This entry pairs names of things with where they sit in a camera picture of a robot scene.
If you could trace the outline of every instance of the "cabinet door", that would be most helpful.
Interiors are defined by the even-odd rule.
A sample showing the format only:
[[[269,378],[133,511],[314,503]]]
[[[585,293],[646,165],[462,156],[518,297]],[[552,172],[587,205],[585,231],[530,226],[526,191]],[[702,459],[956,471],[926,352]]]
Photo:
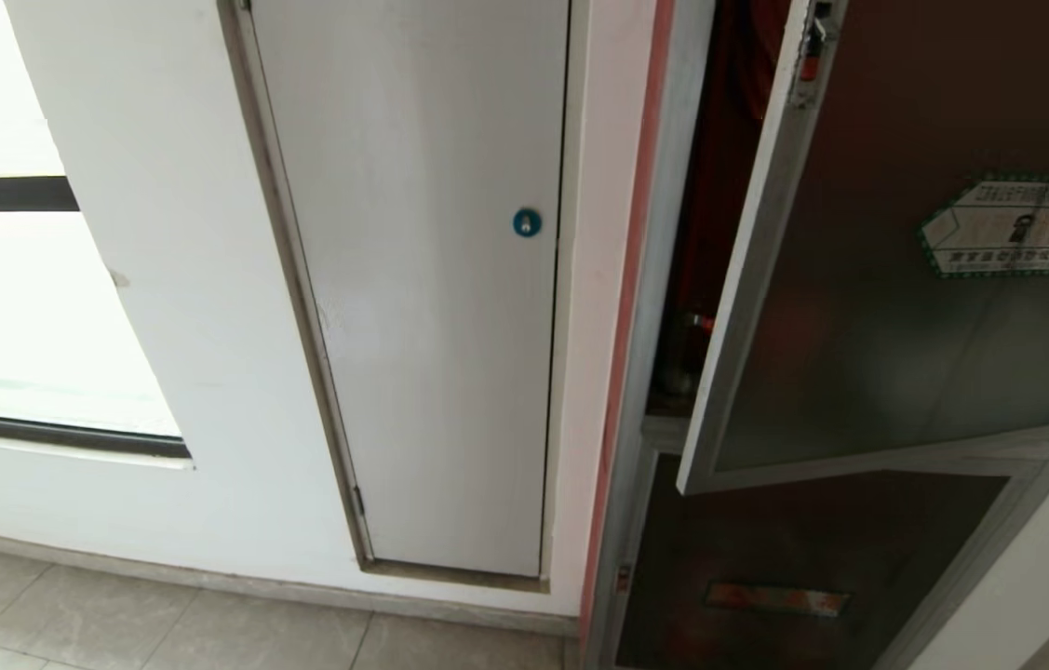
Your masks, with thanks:
[[[376,559],[538,574],[566,14],[253,4]]]
[[[825,102],[795,106],[780,68],[683,492],[1049,441],[1049,276],[943,279],[917,236],[988,174],[1048,181],[1040,7],[855,0],[831,17]],[[799,52],[787,35],[783,62]]]
[[[676,455],[649,453],[614,667],[908,667],[1041,468],[946,459],[681,496]]]

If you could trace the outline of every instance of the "rectangular plate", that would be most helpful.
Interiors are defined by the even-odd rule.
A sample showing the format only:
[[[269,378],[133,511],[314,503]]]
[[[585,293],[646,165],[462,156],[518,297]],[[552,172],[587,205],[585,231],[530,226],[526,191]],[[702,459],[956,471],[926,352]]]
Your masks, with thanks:
[[[843,607],[847,607],[851,598],[851,593],[729,582],[711,582],[706,587],[706,605],[710,607],[828,619],[842,614]]]

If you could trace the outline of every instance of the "door hinge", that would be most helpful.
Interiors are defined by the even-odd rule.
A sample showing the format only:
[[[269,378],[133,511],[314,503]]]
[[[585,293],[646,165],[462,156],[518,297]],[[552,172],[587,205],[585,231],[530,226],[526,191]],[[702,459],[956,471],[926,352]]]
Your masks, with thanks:
[[[621,565],[615,571],[615,592],[626,593],[631,588],[631,567]]]

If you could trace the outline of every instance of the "keyhole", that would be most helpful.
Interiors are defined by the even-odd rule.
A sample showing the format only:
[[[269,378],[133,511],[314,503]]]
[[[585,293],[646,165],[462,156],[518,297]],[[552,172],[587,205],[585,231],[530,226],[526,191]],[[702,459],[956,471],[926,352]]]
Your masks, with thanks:
[[[533,237],[541,232],[541,215],[534,209],[520,209],[516,212],[516,216],[512,217],[512,228],[520,237]]]
[[[1025,237],[1029,234],[1030,228],[1033,228],[1033,217],[1030,215],[1016,217],[1016,223],[1012,224],[1012,237],[1009,237],[1008,241],[1012,244],[1025,242]]]

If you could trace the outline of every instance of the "blue lock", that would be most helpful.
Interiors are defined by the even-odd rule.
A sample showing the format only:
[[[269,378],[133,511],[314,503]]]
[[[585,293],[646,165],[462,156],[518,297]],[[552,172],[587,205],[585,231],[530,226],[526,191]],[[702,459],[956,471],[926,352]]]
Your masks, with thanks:
[[[541,213],[532,208],[520,209],[512,217],[512,228],[520,237],[533,237],[541,232]]]

